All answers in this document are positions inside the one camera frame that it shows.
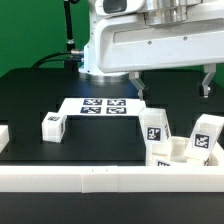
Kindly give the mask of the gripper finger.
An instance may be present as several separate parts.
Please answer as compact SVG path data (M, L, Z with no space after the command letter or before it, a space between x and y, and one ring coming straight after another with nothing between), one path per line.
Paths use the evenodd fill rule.
M146 86L140 78L140 73L138 71L132 71L129 73L129 80L135 86L138 91L138 96L140 100L145 98Z
M207 98L210 93L210 86L213 77L216 73L216 65L215 64L206 64L204 66L205 77L200 85L199 93L203 98Z

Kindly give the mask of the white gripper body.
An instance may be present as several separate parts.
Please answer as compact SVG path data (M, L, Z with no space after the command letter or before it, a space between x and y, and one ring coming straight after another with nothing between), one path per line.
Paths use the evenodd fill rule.
M224 3L145 3L133 13L100 16L96 63L103 72L224 62Z

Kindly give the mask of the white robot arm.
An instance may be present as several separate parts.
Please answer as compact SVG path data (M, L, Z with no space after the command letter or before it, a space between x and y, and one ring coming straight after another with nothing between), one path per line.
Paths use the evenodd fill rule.
M88 0L90 39L80 68L99 79L129 75L148 98L144 70L202 65L207 97L224 63L224 0Z

